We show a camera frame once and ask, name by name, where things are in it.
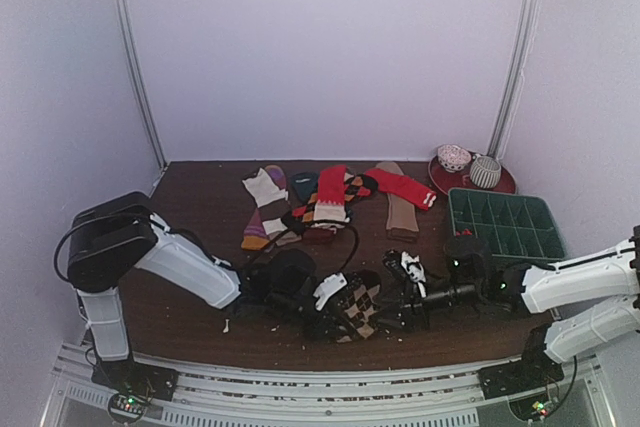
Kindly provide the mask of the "brown beige argyle sock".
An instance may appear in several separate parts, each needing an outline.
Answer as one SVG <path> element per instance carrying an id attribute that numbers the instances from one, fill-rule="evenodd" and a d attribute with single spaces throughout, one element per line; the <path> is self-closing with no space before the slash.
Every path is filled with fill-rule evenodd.
<path id="1" fill-rule="evenodd" d="M 346 276 L 347 285 L 336 294 L 338 322 L 336 343 L 366 340 L 376 332 L 372 317 L 377 313 L 376 297 L 381 278 L 372 270 L 359 270 Z"/>

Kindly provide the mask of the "red snowflake sock pair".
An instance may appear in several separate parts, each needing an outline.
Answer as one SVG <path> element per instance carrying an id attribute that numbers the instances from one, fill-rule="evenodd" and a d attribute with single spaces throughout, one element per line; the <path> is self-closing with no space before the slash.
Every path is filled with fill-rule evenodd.
<path id="1" fill-rule="evenodd" d="M 455 237 L 462 237 L 462 236 L 474 236 L 474 233 L 470 229 L 464 229 L 462 231 L 455 232 Z"/>

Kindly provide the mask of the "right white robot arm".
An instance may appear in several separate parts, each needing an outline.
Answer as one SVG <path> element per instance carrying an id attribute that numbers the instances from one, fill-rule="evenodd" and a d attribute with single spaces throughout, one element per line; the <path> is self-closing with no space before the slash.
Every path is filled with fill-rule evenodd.
<path id="1" fill-rule="evenodd" d="M 523 259 L 498 269 L 487 242 L 472 235 L 450 239 L 445 256 L 449 278 L 439 287 L 430 287 L 430 274 L 419 258 L 405 251 L 386 252 L 383 264 L 402 290 L 397 299 L 381 307 L 376 322 L 413 332 L 428 327 L 432 311 L 458 304 L 529 316 L 594 301 L 580 314 L 530 332 L 512 370 L 519 387 L 533 388 L 551 366 L 639 328 L 637 232 L 595 254 L 554 263 Z"/>

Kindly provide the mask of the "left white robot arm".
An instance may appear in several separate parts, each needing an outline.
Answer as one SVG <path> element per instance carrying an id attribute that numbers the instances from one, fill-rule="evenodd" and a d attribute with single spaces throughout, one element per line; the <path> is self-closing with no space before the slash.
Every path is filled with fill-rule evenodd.
<path id="1" fill-rule="evenodd" d="M 131 270 L 154 274 L 227 316 L 268 308 L 315 317 L 345 291 L 342 270 L 318 280 L 313 261 L 297 249 L 260 266 L 236 268 L 209 253 L 190 230 L 170 226 L 139 191 L 79 213 L 53 254 L 56 276 L 76 292 L 97 360 L 123 391 L 137 389 L 144 371 L 131 359 L 119 283 Z"/>

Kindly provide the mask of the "purple orange striped sock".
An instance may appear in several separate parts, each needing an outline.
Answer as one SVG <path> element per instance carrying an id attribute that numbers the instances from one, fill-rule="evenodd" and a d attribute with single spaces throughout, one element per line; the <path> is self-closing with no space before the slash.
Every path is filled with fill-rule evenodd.
<path id="1" fill-rule="evenodd" d="M 274 164 L 267 165 L 264 167 L 264 170 L 280 189 L 287 190 L 286 175 L 280 166 Z M 268 241 L 269 237 L 264 231 L 259 210 L 255 208 L 247 226 L 244 228 L 241 249 L 245 251 L 258 251 L 263 248 Z"/>

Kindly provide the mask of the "white brown block sock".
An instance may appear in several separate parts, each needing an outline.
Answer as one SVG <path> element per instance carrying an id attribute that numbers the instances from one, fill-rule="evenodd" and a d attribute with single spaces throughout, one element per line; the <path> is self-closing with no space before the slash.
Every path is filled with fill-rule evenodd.
<path id="1" fill-rule="evenodd" d="M 280 189 L 264 167 L 246 176 L 242 183 L 253 198 L 255 208 L 259 210 L 269 241 L 273 240 L 287 229 L 283 217 L 291 210 L 288 190 Z"/>

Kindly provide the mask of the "tan brown sock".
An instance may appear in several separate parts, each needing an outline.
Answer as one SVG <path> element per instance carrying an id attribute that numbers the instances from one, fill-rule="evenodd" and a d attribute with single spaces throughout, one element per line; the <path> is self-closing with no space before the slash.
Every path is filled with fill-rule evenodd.
<path id="1" fill-rule="evenodd" d="M 386 234 L 391 240 L 416 243 L 419 226 L 415 206 L 408 200 L 391 192 L 385 192 L 388 201 Z"/>

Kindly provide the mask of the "red white zigzag sock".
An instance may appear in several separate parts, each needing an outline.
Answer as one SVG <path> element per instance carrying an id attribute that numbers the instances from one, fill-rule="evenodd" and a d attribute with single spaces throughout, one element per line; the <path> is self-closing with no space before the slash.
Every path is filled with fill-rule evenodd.
<path id="1" fill-rule="evenodd" d="M 344 193 L 346 173 L 345 165 L 335 165 L 320 173 L 313 215 L 315 227 L 335 230 L 347 221 Z"/>

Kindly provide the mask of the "dark blue sock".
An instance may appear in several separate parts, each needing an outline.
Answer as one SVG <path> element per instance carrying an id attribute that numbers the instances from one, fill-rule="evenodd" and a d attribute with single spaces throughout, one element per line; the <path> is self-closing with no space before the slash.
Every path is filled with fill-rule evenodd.
<path id="1" fill-rule="evenodd" d="M 316 172 L 299 172 L 291 176 L 290 186 L 298 199 L 306 203 L 318 188 L 319 174 Z"/>

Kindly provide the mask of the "red sock white cuff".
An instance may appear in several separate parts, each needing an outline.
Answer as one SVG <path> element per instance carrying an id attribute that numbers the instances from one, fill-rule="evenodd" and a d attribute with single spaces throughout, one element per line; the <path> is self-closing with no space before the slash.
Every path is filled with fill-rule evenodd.
<path id="1" fill-rule="evenodd" d="M 380 192 L 396 195 L 421 210 L 430 209 L 437 199 L 434 190 L 409 176 L 380 168 L 369 169 L 365 174 L 377 182 Z"/>

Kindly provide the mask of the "orange brown argyle sock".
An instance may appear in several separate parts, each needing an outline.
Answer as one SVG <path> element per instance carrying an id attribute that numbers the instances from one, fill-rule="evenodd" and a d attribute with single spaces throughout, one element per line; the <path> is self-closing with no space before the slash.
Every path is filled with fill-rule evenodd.
<path id="1" fill-rule="evenodd" d="M 359 200 L 370 197 L 378 190 L 377 182 L 366 174 L 351 174 L 348 169 L 344 180 L 344 193 L 345 193 L 345 210 L 347 221 L 342 223 L 341 226 L 335 230 L 325 229 L 335 232 L 338 229 L 345 227 L 351 223 L 351 215 L 348 212 L 348 206 Z M 302 234 L 304 227 L 310 227 L 312 229 L 324 229 L 314 226 L 313 220 L 314 209 L 317 199 L 317 191 L 312 194 L 309 201 L 293 210 L 290 210 L 288 214 L 283 217 L 283 221 L 288 228 Z"/>

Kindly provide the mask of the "green divided organizer tray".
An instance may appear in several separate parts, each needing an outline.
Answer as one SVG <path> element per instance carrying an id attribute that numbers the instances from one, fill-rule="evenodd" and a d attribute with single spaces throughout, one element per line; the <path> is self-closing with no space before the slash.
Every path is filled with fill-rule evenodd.
<path id="1" fill-rule="evenodd" d="M 453 188 L 448 207 L 452 235 L 470 229 L 488 244 L 499 265 L 519 259 L 554 263 L 567 256 L 554 216 L 541 198 Z"/>

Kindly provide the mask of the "white red patterned bowl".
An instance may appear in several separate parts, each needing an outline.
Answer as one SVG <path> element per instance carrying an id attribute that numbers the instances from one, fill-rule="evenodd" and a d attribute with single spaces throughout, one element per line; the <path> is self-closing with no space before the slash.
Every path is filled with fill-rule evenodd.
<path id="1" fill-rule="evenodd" d="M 459 145 L 445 144 L 437 149 L 437 160 L 446 172 L 456 173 L 462 171 L 472 161 L 472 155 Z"/>

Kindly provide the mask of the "grey striped cup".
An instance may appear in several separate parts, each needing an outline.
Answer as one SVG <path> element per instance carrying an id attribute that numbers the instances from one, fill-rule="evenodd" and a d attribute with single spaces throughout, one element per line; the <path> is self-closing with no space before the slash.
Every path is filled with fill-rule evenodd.
<path id="1" fill-rule="evenodd" d="M 470 180 L 478 188 L 493 189 L 500 181 L 501 164 L 490 156 L 477 156 L 470 167 Z"/>

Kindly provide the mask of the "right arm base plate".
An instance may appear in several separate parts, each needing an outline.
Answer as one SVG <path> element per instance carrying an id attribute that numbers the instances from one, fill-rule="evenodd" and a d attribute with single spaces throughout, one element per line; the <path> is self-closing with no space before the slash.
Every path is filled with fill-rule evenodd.
<path id="1" fill-rule="evenodd" d="M 486 400 L 543 388 L 565 377 L 561 365 L 525 364 L 522 360 L 484 367 L 477 375 Z"/>

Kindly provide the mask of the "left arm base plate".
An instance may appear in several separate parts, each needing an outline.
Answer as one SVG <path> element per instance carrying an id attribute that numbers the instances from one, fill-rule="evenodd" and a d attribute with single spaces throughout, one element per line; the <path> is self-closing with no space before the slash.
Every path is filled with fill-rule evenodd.
<path id="1" fill-rule="evenodd" d="M 171 401 L 178 372 L 136 361 L 101 362 L 93 368 L 91 381 L 125 396 Z"/>

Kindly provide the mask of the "right aluminium frame post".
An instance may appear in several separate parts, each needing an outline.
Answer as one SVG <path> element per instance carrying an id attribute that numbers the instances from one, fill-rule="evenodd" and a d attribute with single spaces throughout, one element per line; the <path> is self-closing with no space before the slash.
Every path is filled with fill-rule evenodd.
<path id="1" fill-rule="evenodd" d="M 501 102 L 487 154 L 501 161 L 517 114 L 526 61 L 535 36 L 540 0 L 522 0 L 516 36 Z"/>

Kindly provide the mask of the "aluminium frame post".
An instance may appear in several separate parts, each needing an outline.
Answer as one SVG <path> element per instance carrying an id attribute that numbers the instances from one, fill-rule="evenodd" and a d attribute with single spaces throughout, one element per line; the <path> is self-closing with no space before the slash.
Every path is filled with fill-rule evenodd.
<path id="1" fill-rule="evenodd" d="M 535 36 L 540 0 L 522 0 L 516 36 L 501 102 L 487 154 L 501 161 L 517 114 L 526 61 Z"/>
<path id="2" fill-rule="evenodd" d="M 151 146 L 155 162 L 158 165 L 159 170 L 164 171 L 168 166 L 168 161 L 151 111 L 151 105 L 134 39 L 128 2 L 127 0 L 114 0 L 114 4 L 134 99 L 141 115 L 143 128 Z"/>

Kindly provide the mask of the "left aluminium frame post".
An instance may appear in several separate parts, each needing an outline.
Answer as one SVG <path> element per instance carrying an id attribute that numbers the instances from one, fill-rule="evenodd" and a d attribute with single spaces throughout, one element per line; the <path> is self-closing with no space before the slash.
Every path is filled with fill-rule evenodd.
<path id="1" fill-rule="evenodd" d="M 128 2 L 127 0 L 114 0 L 114 4 L 134 99 L 141 115 L 143 128 L 151 146 L 155 162 L 158 165 L 159 170 L 164 171 L 168 166 L 168 161 L 151 111 L 151 105 L 134 39 Z"/>

